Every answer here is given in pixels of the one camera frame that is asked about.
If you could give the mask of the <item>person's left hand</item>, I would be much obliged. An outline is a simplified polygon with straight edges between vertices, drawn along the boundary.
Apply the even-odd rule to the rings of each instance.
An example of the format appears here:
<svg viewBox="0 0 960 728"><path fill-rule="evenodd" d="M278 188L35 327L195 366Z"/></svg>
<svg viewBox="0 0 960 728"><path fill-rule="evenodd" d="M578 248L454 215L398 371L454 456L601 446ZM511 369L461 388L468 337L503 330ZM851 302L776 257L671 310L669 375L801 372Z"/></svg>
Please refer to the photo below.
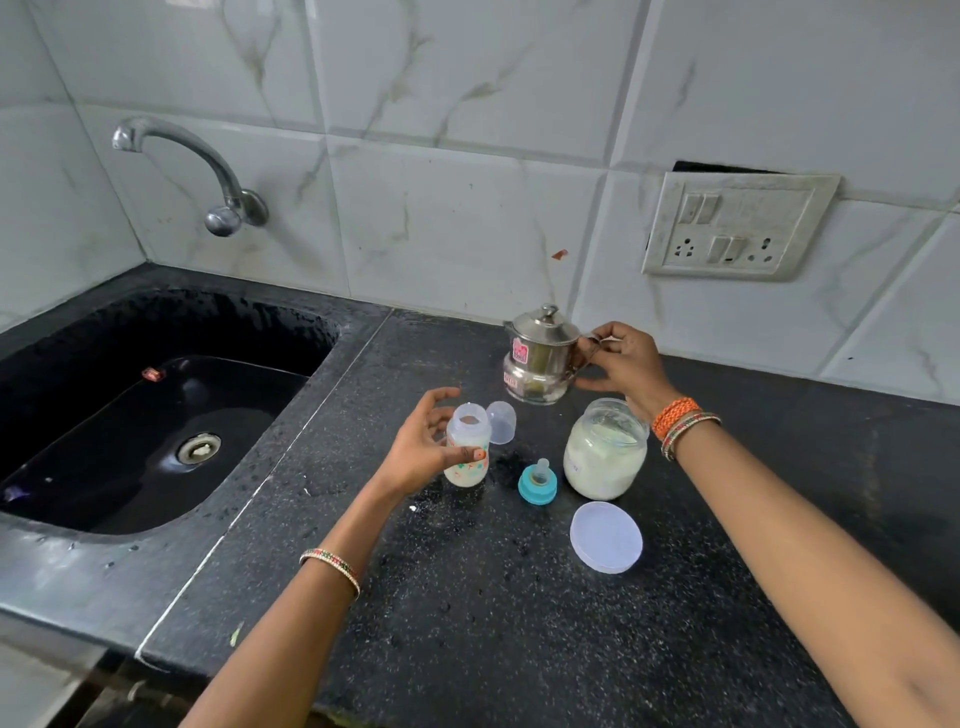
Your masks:
<svg viewBox="0 0 960 728"><path fill-rule="evenodd" d="M448 447L436 439L445 434L454 407L441 402L461 394L459 387L439 387L427 391L405 419L393 439L390 450L369 481L393 496L409 496L421 490L438 474L457 464L448 463Z"/></svg>

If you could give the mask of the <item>person's right hand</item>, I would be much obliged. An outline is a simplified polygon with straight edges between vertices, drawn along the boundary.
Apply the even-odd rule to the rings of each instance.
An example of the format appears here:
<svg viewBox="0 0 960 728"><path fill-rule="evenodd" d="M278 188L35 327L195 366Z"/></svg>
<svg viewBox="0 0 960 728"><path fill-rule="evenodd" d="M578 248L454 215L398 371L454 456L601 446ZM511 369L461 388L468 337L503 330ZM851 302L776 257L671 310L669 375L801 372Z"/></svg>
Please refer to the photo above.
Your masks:
<svg viewBox="0 0 960 728"><path fill-rule="evenodd" d="M603 371L600 378L609 376L623 384L625 392L616 394L622 395L633 414L648 424L682 396L666 376L655 340L644 331L621 321L608 321L581 336L578 347L587 355L588 365Z"/></svg>

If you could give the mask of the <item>clear printed baby bottle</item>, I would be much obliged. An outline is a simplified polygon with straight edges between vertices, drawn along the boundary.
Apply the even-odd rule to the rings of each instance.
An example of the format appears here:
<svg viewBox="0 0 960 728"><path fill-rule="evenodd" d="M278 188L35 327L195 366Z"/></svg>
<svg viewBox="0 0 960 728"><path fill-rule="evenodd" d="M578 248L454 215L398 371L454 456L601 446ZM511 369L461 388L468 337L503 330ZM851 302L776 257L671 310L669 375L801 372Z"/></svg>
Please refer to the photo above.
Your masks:
<svg viewBox="0 0 960 728"><path fill-rule="evenodd" d="M460 447L473 451L481 450L484 458L445 469L443 474L452 485L462 489L473 488L486 478L491 436L491 422L483 406L466 402L456 408L445 431L446 446L450 449Z"/></svg>

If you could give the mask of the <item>small steel pot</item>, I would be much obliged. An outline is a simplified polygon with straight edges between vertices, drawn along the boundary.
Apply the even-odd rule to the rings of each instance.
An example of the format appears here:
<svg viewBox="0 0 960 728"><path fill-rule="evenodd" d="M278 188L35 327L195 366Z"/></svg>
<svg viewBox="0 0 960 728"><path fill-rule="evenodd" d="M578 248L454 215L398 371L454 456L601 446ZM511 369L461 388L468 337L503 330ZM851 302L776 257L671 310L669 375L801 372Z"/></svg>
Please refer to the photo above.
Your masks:
<svg viewBox="0 0 960 728"><path fill-rule="evenodd" d="M569 346L528 345L509 335L510 349L502 364L503 382L515 399L537 406L556 404L568 393L589 358L576 343Z"/></svg>

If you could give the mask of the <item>person's right forearm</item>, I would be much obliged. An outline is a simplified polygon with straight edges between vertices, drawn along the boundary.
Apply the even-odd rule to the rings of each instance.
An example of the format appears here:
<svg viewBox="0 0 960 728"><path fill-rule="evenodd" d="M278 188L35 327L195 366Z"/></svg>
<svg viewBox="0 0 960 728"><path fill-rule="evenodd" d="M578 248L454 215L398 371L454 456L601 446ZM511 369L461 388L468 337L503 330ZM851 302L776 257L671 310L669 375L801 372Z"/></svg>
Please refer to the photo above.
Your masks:
<svg viewBox="0 0 960 728"><path fill-rule="evenodd" d="M960 635L699 412L662 443L859 728L960 728Z"/></svg>

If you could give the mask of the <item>person's left forearm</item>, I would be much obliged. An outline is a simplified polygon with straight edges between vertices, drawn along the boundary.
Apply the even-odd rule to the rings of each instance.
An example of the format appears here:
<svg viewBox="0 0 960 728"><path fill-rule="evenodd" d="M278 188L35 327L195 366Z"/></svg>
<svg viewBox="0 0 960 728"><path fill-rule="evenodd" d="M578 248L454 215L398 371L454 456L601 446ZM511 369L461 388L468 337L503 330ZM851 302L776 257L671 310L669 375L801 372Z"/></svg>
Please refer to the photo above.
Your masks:
<svg viewBox="0 0 960 728"><path fill-rule="evenodd" d="M415 486L377 475L321 541L361 574L388 519ZM305 728L357 590L315 557L299 570L178 728Z"/></svg>

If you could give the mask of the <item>clear bottle cap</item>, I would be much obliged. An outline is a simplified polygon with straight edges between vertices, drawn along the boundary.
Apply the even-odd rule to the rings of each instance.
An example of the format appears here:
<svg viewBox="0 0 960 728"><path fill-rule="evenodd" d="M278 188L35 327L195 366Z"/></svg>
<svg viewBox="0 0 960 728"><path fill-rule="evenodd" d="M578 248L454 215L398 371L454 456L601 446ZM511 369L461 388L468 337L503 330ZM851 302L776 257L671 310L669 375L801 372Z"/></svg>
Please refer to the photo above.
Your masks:
<svg viewBox="0 0 960 728"><path fill-rule="evenodd" d="M517 412L510 402L494 401L486 407L486 418L490 426L489 442L493 445L511 443L518 425Z"/></svg>

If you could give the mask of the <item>plastic jar of white powder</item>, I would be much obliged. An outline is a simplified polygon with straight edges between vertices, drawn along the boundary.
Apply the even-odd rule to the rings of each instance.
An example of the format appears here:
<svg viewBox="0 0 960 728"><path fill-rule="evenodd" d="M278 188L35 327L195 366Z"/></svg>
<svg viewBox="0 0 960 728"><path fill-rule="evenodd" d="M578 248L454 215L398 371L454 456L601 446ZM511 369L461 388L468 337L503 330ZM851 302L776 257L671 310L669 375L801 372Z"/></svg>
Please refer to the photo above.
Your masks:
<svg viewBox="0 0 960 728"><path fill-rule="evenodd" d="M566 482L592 501L621 497L642 468L649 436L649 425L624 400L595 399L568 436L562 460Z"/></svg>

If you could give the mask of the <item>steel pot lid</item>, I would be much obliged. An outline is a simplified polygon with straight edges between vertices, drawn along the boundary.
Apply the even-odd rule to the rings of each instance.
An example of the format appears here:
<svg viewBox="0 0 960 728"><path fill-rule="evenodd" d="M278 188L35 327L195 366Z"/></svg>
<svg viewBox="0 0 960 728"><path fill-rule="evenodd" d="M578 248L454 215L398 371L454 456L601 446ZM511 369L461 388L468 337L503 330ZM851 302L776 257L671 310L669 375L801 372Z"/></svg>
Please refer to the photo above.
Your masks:
<svg viewBox="0 0 960 728"><path fill-rule="evenodd" d="M504 321L504 327L511 337L528 345L566 347L576 343L582 335L580 329L552 303Z"/></svg>

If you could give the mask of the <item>orange thread wristband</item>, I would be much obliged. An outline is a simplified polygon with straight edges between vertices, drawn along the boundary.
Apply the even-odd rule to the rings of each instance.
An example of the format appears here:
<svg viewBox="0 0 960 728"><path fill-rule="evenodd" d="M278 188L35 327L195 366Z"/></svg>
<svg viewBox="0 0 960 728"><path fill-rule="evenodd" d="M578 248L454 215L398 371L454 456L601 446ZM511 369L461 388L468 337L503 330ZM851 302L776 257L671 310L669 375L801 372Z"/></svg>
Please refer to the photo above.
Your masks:
<svg viewBox="0 0 960 728"><path fill-rule="evenodd" d="M660 443L665 443L669 432L683 419L702 412L702 408L692 398L680 396L669 402L653 419L651 430Z"/></svg>

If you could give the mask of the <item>round white jar lid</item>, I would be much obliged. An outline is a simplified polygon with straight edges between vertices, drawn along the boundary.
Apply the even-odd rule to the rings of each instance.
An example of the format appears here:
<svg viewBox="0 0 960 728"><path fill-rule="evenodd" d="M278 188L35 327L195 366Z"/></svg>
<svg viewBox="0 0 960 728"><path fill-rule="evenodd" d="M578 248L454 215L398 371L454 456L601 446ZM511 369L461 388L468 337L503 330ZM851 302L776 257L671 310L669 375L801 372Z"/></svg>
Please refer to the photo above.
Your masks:
<svg viewBox="0 0 960 728"><path fill-rule="evenodd" d="M604 575L621 575L640 560L644 548L642 530L616 504L591 501L573 514L569 540L577 557L590 569Z"/></svg>

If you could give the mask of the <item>beaded wrist bangle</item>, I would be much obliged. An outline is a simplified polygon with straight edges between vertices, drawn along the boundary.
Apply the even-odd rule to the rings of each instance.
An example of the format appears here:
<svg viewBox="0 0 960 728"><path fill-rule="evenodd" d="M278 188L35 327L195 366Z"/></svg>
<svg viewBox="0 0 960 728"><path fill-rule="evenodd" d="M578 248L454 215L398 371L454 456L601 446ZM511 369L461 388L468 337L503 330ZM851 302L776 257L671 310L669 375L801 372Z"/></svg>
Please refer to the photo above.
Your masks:
<svg viewBox="0 0 960 728"><path fill-rule="evenodd" d="M306 550L301 553L298 558L298 565L303 566L307 561L314 560L322 564L326 564L332 570L336 571L343 578L345 578L354 590L354 600L358 599L361 595L361 582L353 567L339 555L321 548L314 547Z"/></svg>

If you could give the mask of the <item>black sink basin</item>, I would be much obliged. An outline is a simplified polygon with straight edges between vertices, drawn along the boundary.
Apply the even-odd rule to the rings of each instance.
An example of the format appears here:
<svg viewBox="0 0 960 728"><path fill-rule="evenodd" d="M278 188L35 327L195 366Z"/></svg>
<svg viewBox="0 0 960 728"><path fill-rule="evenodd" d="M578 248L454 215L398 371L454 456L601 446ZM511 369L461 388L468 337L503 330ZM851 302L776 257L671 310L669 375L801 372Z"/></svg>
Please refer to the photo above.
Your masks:
<svg viewBox="0 0 960 728"><path fill-rule="evenodd" d="M337 324L147 290L0 357L0 514L126 536L200 506L321 367Z"/></svg>

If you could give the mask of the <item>white switch socket plate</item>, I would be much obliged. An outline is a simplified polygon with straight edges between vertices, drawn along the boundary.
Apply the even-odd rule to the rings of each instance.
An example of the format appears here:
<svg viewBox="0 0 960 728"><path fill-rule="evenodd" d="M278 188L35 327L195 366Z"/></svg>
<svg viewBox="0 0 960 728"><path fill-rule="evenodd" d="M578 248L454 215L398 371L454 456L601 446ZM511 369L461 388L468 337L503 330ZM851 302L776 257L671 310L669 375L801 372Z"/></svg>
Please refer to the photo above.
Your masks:
<svg viewBox="0 0 960 728"><path fill-rule="evenodd" d="M666 173L642 272L791 281L842 182L836 174Z"/></svg>

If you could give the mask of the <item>chrome wall faucet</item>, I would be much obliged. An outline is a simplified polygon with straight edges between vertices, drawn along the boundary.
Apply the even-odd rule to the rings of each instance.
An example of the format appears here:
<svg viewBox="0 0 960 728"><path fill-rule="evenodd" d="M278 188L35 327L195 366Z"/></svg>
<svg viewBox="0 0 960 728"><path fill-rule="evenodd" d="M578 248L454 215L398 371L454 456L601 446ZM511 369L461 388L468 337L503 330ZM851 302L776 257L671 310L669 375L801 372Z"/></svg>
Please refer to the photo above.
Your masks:
<svg viewBox="0 0 960 728"><path fill-rule="evenodd" d="M111 137L116 151L143 153L146 140L156 138L180 145L197 155L213 171L222 190L222 204L203 216L206 230L215 237L232 237L244 226L263 228L270 221L266 200L243 188L234 170L207 142L186 127L152 116L132 116L121 121Z"/></svg>

